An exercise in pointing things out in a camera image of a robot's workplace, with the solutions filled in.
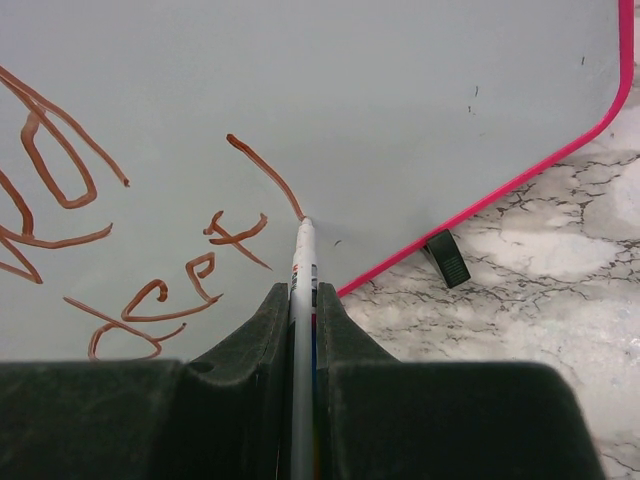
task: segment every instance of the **gray whiteboard surface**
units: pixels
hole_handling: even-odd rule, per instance
[[[298,219],[227,133],[348,284],[603,119],[627,4],[2,2],[0,359],[193,358],[288,281]]]

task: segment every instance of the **marker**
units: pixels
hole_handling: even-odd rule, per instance
[[[309,218],[298,228],[293,255],[289,324],[294,324],[291,410],[291,480],[313,478],[312,319],[317,292],[315,230]]]

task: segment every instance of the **scribble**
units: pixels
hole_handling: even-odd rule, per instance
[[[20,81],[17,77],[12,75],[1,65],[0,83],[3,83],[9,90],[11,90],[11,92],[13,92],[14,95],[16,95],[16,97],[18,97],[18,99],[29,109],[30,113],[33,113],[38,118],[39,122],[45,126],[49,133],[51,133],[51,135],[58,141],[58,143],[60,143],[60,146],[62,146],[64,150],[69,154],[73,163],[76,165],[78,170],[80,170],[81,174],[83,171],[86,171],[84,162],[75,152],[71,144],[66,140],[64,135],[62,135],[62,133],[60,133],[60,131],[55,127],[55,125],[53,125],[53,123],[48,118],[46,118],[43,110],[52,113],[64,123],[66,123],[78,136],[80,136],[80,138],[85,141],[85,143],[89,146],[89,148],[91,148],[91,150],[93,150],[100,158],[105,161],[105,163],[109,166],[113,173],[115,173],[116,177],[118,177],[122,184],[125,187],[129,186],[129,179],[122,172],[115,160],[113,160],[113,158],[111,158],[111,156],[89,136],[89,134],[82,128],[82,126],[80,126],[80,124],[76,120],[73,119],[73,117],[71,117],[71,115],[69,115],[54,103],[44,98],[33,88]]]
[[[235,247],[240,253],[242,253],[245,257],[247,257],[252,262],[257,263],[258,265],[264,268],[268,268],[269,270],[273,270],[269,265],[267,265],[265,262],[260,260],[258,257],[256,257],[253,253],[251,253],[249,250],[247,250],[244,246],[240,244],[240,240],[244,240],[246,238],[257,235],[266,226],[267,216],[261,213],[260,221],[254,227],[244,232],[241,232],[237,235],[231,235],[229,232],[227,232],[224,228],[222,228],[218,224],[218,220],[220,220],[220,217],[222,217],[223,213],[224,213],[223,210],[216,212],[216,214],[211,219],[211,223],[209,224],[209,226],[202,231],[202,233],[204,233],[205,235],[211,235],[215,232],[222,237],[222,239],[210,239],[209,242],[215,243],[216,245],[231,244],[233,245],[233,247]]]
[[[265,162],[262,158],[260,158],[260,156],[256,152],[254,152],[251,147],[249,147],[247,144],[238,140],[231,133],[227,135],[227,141],[233,147],[237,148],[242,153],[244,153],[247,157],[249,157],[249,160],[255,163],[260,168],[260,170],[262,170],[264,173],[267,174],[267,176],[269,176],[269,178],[271,178],[274,182],[276,182],[276,184],[280,187],[280,189],[286,195],[287,199],[289,200],[289,203],[291,203],[291,206],[293,207],[293,210],[296,213],[298,220],[300,221],[304,220],[305,214],[302,212],[302,208],[300,208],[300,204],[298,203],[296,196],[293,194],[293,192],[289,188],[289,185],[287,185],[287,182],[285,182],[282,179],[282,177],[278,175],[278,173],[267,164],[267,162]]]
[[[148,358],[154,358],[157,357],[158,355],[160,355],[160,353],[162,352],[162,345],[161,343],[165,340],[168,340],[171,337],[175,337],[176,335],[178,335],[180,332],[182,332],[187,324],[183,323],[179,328],[177,328],[176,330],[174,330],[173,332],[169,333],[168,335],[164,335],[162,337],[152,337],[150,335],[147,335],[144,332],[141,332],[140,330],[136,330],[135,328],[132,328],[130,325],[127,325],[124,322],[121,322],[119,320],[116,320],[114,318],[108,317],[106,316],[104,313],[100,313],[97,310],[89,307],[88,305],[85,305],[82,302],[79,302],[73,298],[70,297],[62,297],[62,299],[67,302],[70,305],[73,305],[76,308],[79,308],[80,310],[89,313],[90,315],[96,316],[102,320],[104,320],[105,322],[107,322],[106,325],[103,325],[102,327],[98,328],[95,332],[93,332],[93,335],[91,336],[91,340],[89,341],[89,348],[87,351],[87,355],[89,357],[90,360],[96,361],[96,360],[100,360],[97,356],[97,349],[98,349],[98,343],[100,342],[100,339],[102,338],[102,335],[104,335],[105,333],[107,333],[109,330],[112,330],[114,328],[120,328],[122,330],[125,330],[129,333],[131,333],[132,335],[135,335],[136,337],[140,337],[144,340],[146,340],[147,342],[149,342],[153,347],[154,347],[154,352],[150,355],[147,355],[145,357],[140,357],[139,360],[145,360]]]
[[[195,270],[196,267],[202,264],[206,264],[205,268],[203,268],[199,272],[196,272]],[[205,292],[204,288],[202,288],[202,284],[200,283],[200,280],[208,277],[215,270],[215,254],[213,252],[205,253],[204,255],[201,255],[197,258],[194,258],[193,260],[190,260],[189,262],[186,263],[185,269],[187,271],[187,276],[189,277],[189,280],[194,286],[194,289],[196,290],[198,295],[202,297],[205,303],[198,307],[190,308],[187,310],[181,310],[179,312],[169,313],[165,315],[152,315],[152,316],[131,315],[131,312],[140,304],[140,302],[142,302],[142,300],[144,300],[144,298],[155,289],[158,290],[158,297],[156,298],[158,302],[164,302],[167,300],[167,298],[169,297],[169,288],[167,287],[167,284],[160,279],[155,279],[150,281],[144,287],[142,287],[140,291],[138,291],[138,293],[134,295],[131,301],[122,310],[122,313],[120,314],[121,320],[116,320],[114,318],[111,318],[105,315],[104,313],[101,313],[96,309],[89,307],[88,305],[85,305],[84,303],[79,302],[78,300],[75,300],[71,297],[62,297],[63,300],[68,304],[73,305],[74,307],[107,322],[106,325],[103,325],[102,327],[98,328],[95,332],[93,332],[93,335],[91,336],[91,340],[89,341],[89,348],[87,351],[89,359],[99,360],[96,352],[98,349],[98,344],[100,342],[100,339],[105,333],[107,333],[108,331],[114,328],[125,330],[131,333],[132,335],[135,335],[137,337],[140,337],[146,340],[147,342],[149,342],[149,344],[153,346],[154,352],[145,357],[141,357],[140,359],[157,357],[162,352],[161,343],[165,340],[168,340],[169,338],[172,338],[178,335],[180,332],[182,332],[186,328],[187,324],[183,323],[179,328],[169,333],[168,335],[164,335],[162,337],[152,337],[144,332],[141,332],[138,329],[133,328],[131,325],[128,325],[128,323],[160,322],[164,320],[173,320],[176,318],[185,317],[187,315],[191,315],[191,314],[206,310],[207,308],[215,304],[220,299],[220,297],[222,297],[223,294],[217,295],[215,297],[209,296],[209,294]]]
[[[27,120],[20,132],[20,139],[22,141],[25,152],[31,159],[31,162],[36,169],[36,172],[61,207],[66,209],[75,209],[86,206],[97,198],[97,190],[91,174],[86,168],[84,162],[77,154],[75,149],[71,146],[69,141],[64,137],[64,135],[62,135],[60,130],[47,117],[47,112],[57,116],[69,127],[71,127],[71,129],[73,129],[89,145],[89,147],[107,163],[107,165],[115,173],[116,177],[122,182],[122,184],[125,186],[129,185],[129,180],[124,175],[122,170],[120,170],[116,162],[84,131],[80,124],[78,124],[78,122],[76,122],[68,113],[45,99],[42,95],[20,81],[2,66],[0,66],[0,83],[7,87],[7,89],[12,92],[29,110]],[[67,155],[69,155],[71,161],[78,169],[78,172],[80,173],[80,176],[82,177],[86,188],[86,193],[84,193],[80,197],[69,200],[49,173],[44,159],[42,158],[42,155],[35,145],[35,136],[38,133],[39,126],[41,124],[44,125],[46,130],[53,136],[53,138],[67,153]],[[20,192],[18,192],[9,178],[2,171],[0,171],[0,186],[2,186],[5,192],[7,192],[22,217],[22,230],[20,234],[15,233],[8,228],[0,225],[0,243],[2,243],[2,245],[7,248],[7,250],[9,250],[13,254],[13,256],[26,268],[26,271],[20,270],[19,268],[13,267],[3,262],[0,262],[0,269],[18,275],[34,283],[43,283],[42,277],[38,273],[37,269],[11,242],[46,249],[67,248],[75,245],[94,242],[96,240],[104,238],[109,235],[111,229],[113,228],[113,224],[109,224],[107,227],[97,232],[92,232],[86,235],[81,235],[79,237],[72,237],[63,240],[48,241],[35,238],[35,221],[31,209],[26,204]]]

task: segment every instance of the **pink whiteboard edge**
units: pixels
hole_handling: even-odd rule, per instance
[[[422,248],[425,245],[425,242],[436,233],[441,232],[442,230],[445,230],[447,228],[453,228],[463,220],[466,220],[472,215],[475,215],[476,213],[478,213],[478,211],[493,203],[498,198],[506,195],[514,188],[519,187],[526,181],[530,180],[532,177],[538,175],[546,168],[549,168],[551,165],[557,163],[562,158],[575,152],[583,145],[586,145],[595,137],[597,137],[605,128],[607,128],[607,126],[613,121],[613,119],[622,109],[624,102],[627,100],[627,96],[629,95],[631,84],[633,82],[633,0],[618,0],[618,22],[620,31],[620,85],[618,87],[616,97],[611,104],[611,107],[609,108],[605,116],[594,127],[582,134],[573,142],[565,145],[557,152],[551,154],[549,157],[545,158],[537,165],[534,165],[526,172],[518,175],[513,180],[507,182],[502,187],[496,189],[494,192],[490,193],[483,199],[479,200],[470,207],[453,216],[439,227],[431,230],[423,237],[420,237],[415,242],[409,244],[396,254],[387,258],[382,263],[376,265],[368,272],[363,273],[359,277],[356,277],[354,280],[341,287],[338,290],[338,295],[346,295],[355,288],[358,288],[363,283],[368,282],[379,273],[382,273],[384,270],[391,267],[393,264],[398,263],[405,257],[409,256],[411,253]]]

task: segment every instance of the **marble floor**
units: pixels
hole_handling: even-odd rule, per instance
[[[598,139],[454,230],[469,282],[447,289],[416,253],[344,297],[348,313],[401,360],[553,366],[609,478],[640,480],[639,157],[636,68]]]

